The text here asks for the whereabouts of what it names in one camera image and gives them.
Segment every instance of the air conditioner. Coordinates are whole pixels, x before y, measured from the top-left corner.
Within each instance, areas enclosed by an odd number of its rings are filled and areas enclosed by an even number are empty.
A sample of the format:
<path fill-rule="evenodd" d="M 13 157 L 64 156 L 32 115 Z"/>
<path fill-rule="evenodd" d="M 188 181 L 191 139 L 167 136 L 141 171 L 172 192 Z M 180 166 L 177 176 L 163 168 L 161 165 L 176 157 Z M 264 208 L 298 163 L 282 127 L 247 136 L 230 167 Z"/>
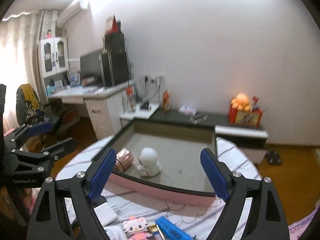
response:
<path fill-rule="evenodd" d="M 87 0 L 74 0 L 65 8 L 57 18 L 58 27 L 63 27 L 68 21 L 75 17 L 78 13 L 87 10 L 89 1 Z"/>

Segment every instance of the orange bottle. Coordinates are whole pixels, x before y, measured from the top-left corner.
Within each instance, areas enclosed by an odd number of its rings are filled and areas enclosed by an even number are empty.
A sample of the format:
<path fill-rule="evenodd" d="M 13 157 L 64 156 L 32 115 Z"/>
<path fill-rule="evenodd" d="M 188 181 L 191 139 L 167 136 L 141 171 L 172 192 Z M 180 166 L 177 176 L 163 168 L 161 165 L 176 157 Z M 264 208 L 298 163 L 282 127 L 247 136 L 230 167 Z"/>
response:
<path fill-rule="evenodd" d="M 162 107 L 163 107 L 165 113 L 169 112 L 169 110 L 170 110 L 170 94 L 169 94 L 168 90 L 166 90 L 163 93 Z"/>

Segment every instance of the open shallow box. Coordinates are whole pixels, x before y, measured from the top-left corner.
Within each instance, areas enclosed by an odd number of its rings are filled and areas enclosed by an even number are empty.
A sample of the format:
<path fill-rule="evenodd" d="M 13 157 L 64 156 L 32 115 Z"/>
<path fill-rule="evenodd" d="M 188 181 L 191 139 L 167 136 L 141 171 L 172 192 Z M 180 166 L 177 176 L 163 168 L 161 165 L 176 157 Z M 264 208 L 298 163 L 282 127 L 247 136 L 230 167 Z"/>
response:
<path fill-rule="evenodd" d="M 200 164 L 204 148 L 216 155 L 214 129 L 134 119 L 108 143 L 119 152 L 126 148 L 134 161 L 125 172 L 113 171 L 110 181 L 156 198 L 190 205 L 208 206 L 214 190 Z M 158 153 L 162 171 L 155 177 L 140 177 L 138 156 L 145 147 Z"/>

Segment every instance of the figurine head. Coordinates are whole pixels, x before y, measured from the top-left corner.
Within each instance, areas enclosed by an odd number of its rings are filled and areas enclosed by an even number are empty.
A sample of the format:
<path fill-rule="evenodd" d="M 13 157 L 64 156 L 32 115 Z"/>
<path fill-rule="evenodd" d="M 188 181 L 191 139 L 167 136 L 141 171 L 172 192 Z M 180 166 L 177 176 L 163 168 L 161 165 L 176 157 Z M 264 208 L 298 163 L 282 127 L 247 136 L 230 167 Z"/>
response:
<path fill-rule="evenodd" d="M 122 223 L 123 225 L 123 231 L 127 235 L 133 235 L 140 232 L 147 231 L 147 221 L 144 217 L 135 218 L 130 217 L 128 221 L 124 221 Z"/>
<path fill-rule="evenodd" d="M 158 154 L 152 148 L 143 148 L 138 159 L 143 167 L 153 166 L 158 161 Z"/>

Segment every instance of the yellow cloth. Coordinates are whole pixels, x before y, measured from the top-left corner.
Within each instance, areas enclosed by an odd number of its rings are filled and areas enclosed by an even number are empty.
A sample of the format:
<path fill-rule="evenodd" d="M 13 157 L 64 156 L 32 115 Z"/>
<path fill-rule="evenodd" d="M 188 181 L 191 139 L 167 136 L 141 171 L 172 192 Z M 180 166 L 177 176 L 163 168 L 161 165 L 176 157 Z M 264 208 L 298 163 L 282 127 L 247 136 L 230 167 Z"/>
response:
<path fill-rule="evenodd" d="M 34 110 L 37 110 L 39 107 L 38 100 L 33 93 L 33 88 L 30 84 L 21 85 L 20 88 L 23 91 L 24 100 L 30 101 Z"/>

